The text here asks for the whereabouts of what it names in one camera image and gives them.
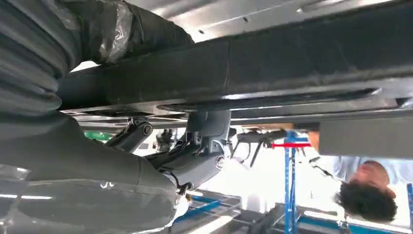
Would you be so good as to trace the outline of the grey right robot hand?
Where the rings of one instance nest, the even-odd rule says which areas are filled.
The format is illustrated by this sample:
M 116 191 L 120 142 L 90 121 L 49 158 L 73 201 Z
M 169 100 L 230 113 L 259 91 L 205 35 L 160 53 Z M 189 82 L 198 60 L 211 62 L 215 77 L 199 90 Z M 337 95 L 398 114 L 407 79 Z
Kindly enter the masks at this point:
M 103 144 L 68 111 L 112 104 L 121 62 L 193 44 L 124 0 L 1 1 L 1 233 L 155 233 L 184 215 L 226 165 L 229 111 L 192 113 L 177 146 L 144 157 L 147 122 Z

